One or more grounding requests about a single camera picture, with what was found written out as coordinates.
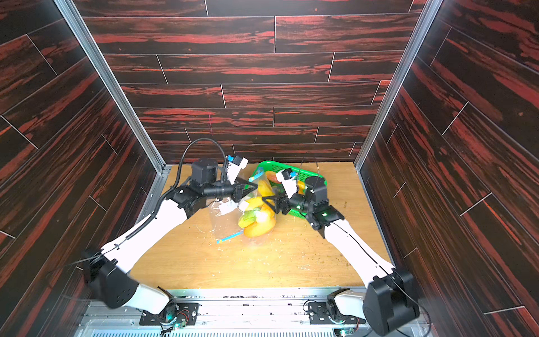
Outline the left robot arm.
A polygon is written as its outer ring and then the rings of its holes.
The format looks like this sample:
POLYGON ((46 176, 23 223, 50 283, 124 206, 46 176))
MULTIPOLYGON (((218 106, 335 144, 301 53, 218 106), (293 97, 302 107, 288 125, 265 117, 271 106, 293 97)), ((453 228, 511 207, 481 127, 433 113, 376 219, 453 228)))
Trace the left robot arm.
POLYGON ((210 199, 240 202, 257 186, 241 179, 248 160, 229 156, 224 167, 215 160, 192 164, 191 176, 173 186, 158 201, 156 209, 141 222, 98 251, 84 254, 84 282, 108 308, 130 307, 161 315, 170 321, 174 300, 164 290, 141 284, 129 272, 141 257, 172 229, 206 207, 210 199))

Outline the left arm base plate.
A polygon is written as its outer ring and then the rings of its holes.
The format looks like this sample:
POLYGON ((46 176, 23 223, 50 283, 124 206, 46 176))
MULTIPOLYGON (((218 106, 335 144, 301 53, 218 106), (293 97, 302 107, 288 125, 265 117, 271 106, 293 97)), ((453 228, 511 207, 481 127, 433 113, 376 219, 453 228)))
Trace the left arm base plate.
POLYGON ((170 303, 160 312, 151 314, 144 310, 140 317, 140 326, 148 327, 173 327, 183 329, 186 326, 194 326, 199 312, 199 303, 170 303))

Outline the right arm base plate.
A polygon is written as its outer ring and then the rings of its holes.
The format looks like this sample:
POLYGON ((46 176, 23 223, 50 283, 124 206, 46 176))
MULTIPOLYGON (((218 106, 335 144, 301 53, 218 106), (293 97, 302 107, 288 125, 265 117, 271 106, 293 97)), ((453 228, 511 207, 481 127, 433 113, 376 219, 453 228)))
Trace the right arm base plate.
POLYGON ((318 302, 315 300, 306 300, 303 303, 303 310, 308 316, 311 325, 346 325, 346 324, 365 324, 366 320, 355 316, 331 316, 326 302, 318 302))

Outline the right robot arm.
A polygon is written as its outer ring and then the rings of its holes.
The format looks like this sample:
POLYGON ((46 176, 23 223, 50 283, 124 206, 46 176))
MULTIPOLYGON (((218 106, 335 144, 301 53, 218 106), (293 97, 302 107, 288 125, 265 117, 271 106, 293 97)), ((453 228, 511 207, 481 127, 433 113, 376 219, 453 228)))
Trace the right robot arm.
POLYGON ((386 336, 419 318, 413 275, 396 269, 359 237, 345 216, 330 205, 323 177, 307 178, 303 194, 293 171, 282 170, 276 177, 284 193, 277 195, 270 206, 277 213, 299 212, 313 230, 337 248, 366 285, 364 292, 343 288, 330 293, 326 300, 330 320, 341 324, 356 317, 366 321, 376 334, 386 336))

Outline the clear zip bag blue zipper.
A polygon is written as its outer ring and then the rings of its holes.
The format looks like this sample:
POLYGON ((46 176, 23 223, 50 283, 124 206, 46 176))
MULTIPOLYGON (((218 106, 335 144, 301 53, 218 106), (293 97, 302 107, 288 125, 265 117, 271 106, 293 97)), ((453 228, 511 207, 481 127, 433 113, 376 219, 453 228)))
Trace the clear zip bag blue zipper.
POLYGON ((257 168, 249 182, 258 187, 241 201, 226 197, 209 204, 212 231, 217 244, 242 242, 260 245, 269 237, 277 224, 276 213, 270 207, 275 202, 263 201, 264 197, 275 196, 270 181, 263 168, 257 168))

